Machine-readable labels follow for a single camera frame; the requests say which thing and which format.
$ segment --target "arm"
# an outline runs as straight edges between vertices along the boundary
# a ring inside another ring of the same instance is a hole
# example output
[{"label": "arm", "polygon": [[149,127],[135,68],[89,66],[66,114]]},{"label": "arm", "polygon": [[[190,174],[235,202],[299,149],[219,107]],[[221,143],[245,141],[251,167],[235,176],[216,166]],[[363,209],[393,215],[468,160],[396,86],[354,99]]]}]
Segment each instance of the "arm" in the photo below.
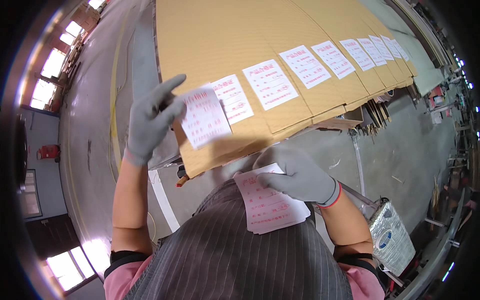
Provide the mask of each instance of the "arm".
[{"label": "arm", "polygon": [[[259,183],[293,199],[316,202],[322,210],[328,235],[335,245],[336,259],[346,254],[372,253],[373,242],[367,221],[341,191],[337,180],[328,176],[302,152],[281,147],[266,149],[253,167],[261,168],[275,162],[285,174],[260,174]],[[373,265],[371,259],[362,260]]]},{"label": "arm", "polygon": [[152,254],[146,222],[147,163],[175,117],[185,109],[182,101],[173,102],[171,93],[185,79],[185,75],[177,75],[132,105],[128,142],[113,199],[113,252],[127,250]]},{"label": "arm", "polygon": [[[373,241],[367,221],[344,192],[340,192],[334,205],[320,210],[328,236],[335,245],[336,259],[347,254],[372,253]],[[375,266],[371,259],[362,260]]]},{"label": "arm", "polygon": [[147,227],[147,167],[123,158],[112,215],[112,251],[152,254]]}]

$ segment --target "gray work glove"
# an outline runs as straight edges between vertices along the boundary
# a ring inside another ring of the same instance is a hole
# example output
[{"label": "gray work glove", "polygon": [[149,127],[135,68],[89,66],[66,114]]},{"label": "gray work glove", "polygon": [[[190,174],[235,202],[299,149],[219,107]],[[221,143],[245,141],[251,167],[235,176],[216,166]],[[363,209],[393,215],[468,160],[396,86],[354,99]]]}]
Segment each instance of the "gray work glove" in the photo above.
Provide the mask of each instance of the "gray work glove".
[{"label": "gray work glove", "polygon": [[146,165],[153,149],[167,134],[173,120],[185,109],[183,101],[173,101],[172,90],[187,76],[177,75],[157,85],[149,95],[134,101],[130,109],[130,127],[124,156],[137,166]]},{"label": "gray work glove", "polygon": [[253,168],[278,163],[285,174],[262,173],[257,179],[264,188],[272,188],[293,199],[317,202],[322,207],[335,203],[340,195],[340,184],[327,175],[309,156],[298,150],[282,147],[266,149]]}]

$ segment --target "white floor line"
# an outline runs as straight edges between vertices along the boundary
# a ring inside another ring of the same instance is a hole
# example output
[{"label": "white floor line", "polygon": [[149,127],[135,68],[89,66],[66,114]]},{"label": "white floor line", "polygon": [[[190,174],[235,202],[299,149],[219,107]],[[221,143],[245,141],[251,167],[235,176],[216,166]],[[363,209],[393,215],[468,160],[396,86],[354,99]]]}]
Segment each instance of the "white floor line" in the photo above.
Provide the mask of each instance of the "white floor line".
[{"label": "white floor line", "polygon": [[357,165],[359,168],[359,178],[360,178],[360,194],[365,196],[365,182],[363,181],[363,169],[361,167],[361,160],[360,160],[360,151],[359,151],[359,144],[357,142],[358,137],[352,136],[353,148],[355,149],[355,156],[357,158]]},{"label": "white floor line", "polygon": [[162,182],[160,181],[160,177],[158,176],[157,170],[149,170],[148,177],[150,178],[150,182],[152,183],[153,191],[155,192],[156,200],[160,205],[160,209],[167,220],[168,226],[170,226],[170,230],[172,233],[177,231],[180,228],[180,224],[173,213],[172,207],[170,206],[170,202],[168,202],[167,195],[165,194],[165,190],[163,189]]}]

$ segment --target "glove cuff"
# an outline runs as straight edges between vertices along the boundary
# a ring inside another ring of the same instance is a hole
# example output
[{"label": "glove cuff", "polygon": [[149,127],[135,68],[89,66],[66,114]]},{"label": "glove cuff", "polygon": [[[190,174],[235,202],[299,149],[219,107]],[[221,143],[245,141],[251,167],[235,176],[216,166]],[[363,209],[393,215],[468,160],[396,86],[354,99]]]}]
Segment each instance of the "glove cuff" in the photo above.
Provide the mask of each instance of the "glove cuff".
[{"label": "glove cuff", "polygon": [[335,189],[333,191],[332,196],[330,196],[330,198],[327,201],[325,201],[324,203],[317,202],[317,205],[321,208],[331,207],[340,198],[340,194],[342,193],[342,186],[340,185],[340,183],[336,179],[333,179],[333,181],[335,182]]},{"label": "glove cuff", "polygon": [[128,149],[127,142],[127,145],[125,146],[125,151],[123,151],[123,156],[126,157],[127,160],[135,166],[146,166],[148,164],[148,161],[152,158],[152,153],[149,153],[149,155],[147,156],[136,155]]}]

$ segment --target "red fire extinguisher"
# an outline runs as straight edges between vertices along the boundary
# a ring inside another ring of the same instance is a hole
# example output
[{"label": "red fire extinguisher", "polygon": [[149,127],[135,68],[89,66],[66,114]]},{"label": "red fire extinguisher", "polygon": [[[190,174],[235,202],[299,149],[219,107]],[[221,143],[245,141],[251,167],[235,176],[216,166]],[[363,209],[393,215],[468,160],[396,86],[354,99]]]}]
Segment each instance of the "red fire extinguisher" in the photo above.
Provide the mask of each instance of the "red fire extinguisher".
[{"label": "red fire extinguisher", "polygon": [[60,146],[45,145],[42,146],[36,153],[37,159],[53,158],[55,162],[60,162]]}]

